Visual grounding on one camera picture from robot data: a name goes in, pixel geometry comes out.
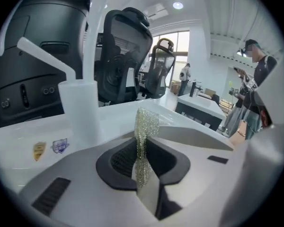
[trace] sticker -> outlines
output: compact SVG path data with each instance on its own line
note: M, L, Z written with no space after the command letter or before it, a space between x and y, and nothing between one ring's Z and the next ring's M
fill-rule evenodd
M69 144L67 143L67 138L65 138L54 141L51 148L53 149L54 153L63 153L68 146Z
M45 151L46 142L38 142L33 147L34 159L35 161L39 160L41 155Z

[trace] ceiling light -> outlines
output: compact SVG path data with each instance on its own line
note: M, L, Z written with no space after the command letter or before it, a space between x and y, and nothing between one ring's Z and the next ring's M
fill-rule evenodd
M246 54L244 53L244 51L242 49L237 51L237 54L243 57L246 57Z
M173 4L173 7L174 7L175 9L182 9L182 8L183 8L183 4L180 3L180 2L175 2L175 3Z

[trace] office chair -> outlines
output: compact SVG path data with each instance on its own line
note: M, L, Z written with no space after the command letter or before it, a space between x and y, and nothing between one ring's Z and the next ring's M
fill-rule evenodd
M137 98L138 72L152 45L148 26L145 15L134 8L107 13L101 59L95 62L100 102L119 104Z
M173 42L166 38L160 39L153 47L151 66L145 85L141 87L141 92L146 94L146 98L160 98L165 94L165 78L175 64L173 47Z
M23 0L8 25L0 56L0 127L63 114L58 84L65 73L17 48L21 37L71 66L82 78L90 0Z
M219 105L219 103L220 103L220 97L219 97L218 95L214 94L214 95L212 96L212 101L215 101L215 102L217 103L217 105Z

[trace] white wall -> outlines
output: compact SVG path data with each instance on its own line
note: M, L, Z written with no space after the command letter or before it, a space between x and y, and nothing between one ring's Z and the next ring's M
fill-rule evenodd
M200 85L204 90L208 88L216 91L216 94L220 96L220 98L227 97L226 100L231 101L231 97L229 98L228 94L225 93L231 88L229 81L233 81L233 87L236 87L238 83L240 84L240 79L233 68L238 67L243 69L249 75L254 74L254 69L236 62L236 58L230 60L212 55L210 59L207 59L206 54L207 50L203 25L201 23L193 24L190 27L187 57L187 62L191 65L191 79L196 79L201 82Z
M233 68L229 67L228 70L227 70L227 76L226 76L226 80L225 80L222 98L225 99L228 102L236 103L237 99L235 97L231 96L228 92L231 88L239 89L241 87L241 85L242 85L242 81L238 77L238 74L236 73L236 71Z
M191 65L191 79L201 81L200 85L203 89L208 88L216 91L216 94L220 98L224 98L230 102L231 96L228 94L229 89L231 87L240 88L241 84L241 80L233 68L242 68L252 76L254 73L252 68L243 68L241 63L217 56L211 56L209 60L200 62L190 62L189 60L188 62Z
M218 58L210 60L194 61L191 65L191 79L196 79L202 89L206 88L216 91L220 97L224 91L225 80L227 76L228 66Z

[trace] gold mesh cloth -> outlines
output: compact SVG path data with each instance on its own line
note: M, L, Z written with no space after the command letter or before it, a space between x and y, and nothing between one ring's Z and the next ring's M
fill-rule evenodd
M134 135L137 139L136 181L142 188L148 181L152 168L146 158L146 137L156 137L159 133L159 115L139 107Z

